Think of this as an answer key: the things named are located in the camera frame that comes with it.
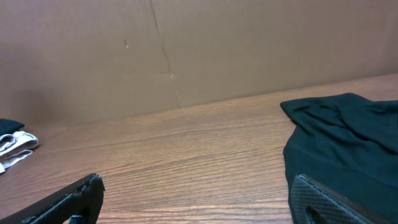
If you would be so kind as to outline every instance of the wooden table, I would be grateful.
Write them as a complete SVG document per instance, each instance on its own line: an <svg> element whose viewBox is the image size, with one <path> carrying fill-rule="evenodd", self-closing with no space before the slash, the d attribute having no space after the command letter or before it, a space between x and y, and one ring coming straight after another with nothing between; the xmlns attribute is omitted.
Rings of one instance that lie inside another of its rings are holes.
<svg viewBox="0 0 398 224"><path fill-rule="evenodd" d="M0 176L4 218L91 172L98 223L292 223L279 103L353 92L398 98L398 74L79 126L33 130L41 147Z"/></svg>

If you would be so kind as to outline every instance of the stack of folded cloth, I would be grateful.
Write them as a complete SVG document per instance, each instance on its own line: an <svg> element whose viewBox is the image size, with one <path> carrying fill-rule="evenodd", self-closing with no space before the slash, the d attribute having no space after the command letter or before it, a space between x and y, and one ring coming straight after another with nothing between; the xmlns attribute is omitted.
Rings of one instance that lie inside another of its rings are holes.
<svg viewBox="0 0 398 224"><path fill-rule="evenodd" d="M17 121L0 119L0 174L31 155L31 149L39 145L34 135L20 130L24 126Z"/></svg>

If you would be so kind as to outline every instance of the fabric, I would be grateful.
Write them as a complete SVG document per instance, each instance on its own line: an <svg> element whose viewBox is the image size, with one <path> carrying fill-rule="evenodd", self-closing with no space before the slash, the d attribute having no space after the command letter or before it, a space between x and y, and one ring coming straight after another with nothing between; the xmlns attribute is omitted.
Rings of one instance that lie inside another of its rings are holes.
<svg viewBox="0 0 398 224"><path fill-rule="evenodd" d="M29 149L39 145L39 140L25 131L16 131L11 135L11 138L9 136L0 137L0 139L8 138L9 140L3 144L3 146L7 145L7 147L2 147L4 149L0 150L0 174L5 172L5 169L31 155L33 152Z"/></svg>
<svg viewBox="0 0 398 224"><path fill-rule="evenodd" d="M25 125L10 119L0 119L0 136L3 134L12 134L23 128Z"/></svg>
<svg viewBox="0 0 398 224"><path fill-rule="evenodd" d="M307 174L398 222L398 101L347 93L280 106L297 125L284 148L289 192L294 177Z"/></svg>

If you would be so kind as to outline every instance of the white cloth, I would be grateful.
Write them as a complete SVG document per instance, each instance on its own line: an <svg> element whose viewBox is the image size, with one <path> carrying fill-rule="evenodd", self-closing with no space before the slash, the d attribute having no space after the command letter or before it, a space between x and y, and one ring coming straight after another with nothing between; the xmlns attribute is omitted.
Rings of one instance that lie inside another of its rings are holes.
<svg viewBox="0 0 398 224"><path fill-rule="evenodd" d="M16 131L0 137L0 174L8 167L31 155L32 149L39 145L39 140L25 131Z"/></svg>

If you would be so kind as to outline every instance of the beige wall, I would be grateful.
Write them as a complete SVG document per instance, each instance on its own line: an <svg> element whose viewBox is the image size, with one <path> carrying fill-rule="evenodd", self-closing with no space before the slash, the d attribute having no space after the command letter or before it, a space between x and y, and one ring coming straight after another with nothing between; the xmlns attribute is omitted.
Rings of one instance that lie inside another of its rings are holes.
<svg viewBox="0 0 398 224"><path fill-rule="evenodd" d="M2 0L0 117L76 124L398 72L398 1Z"/></svg>

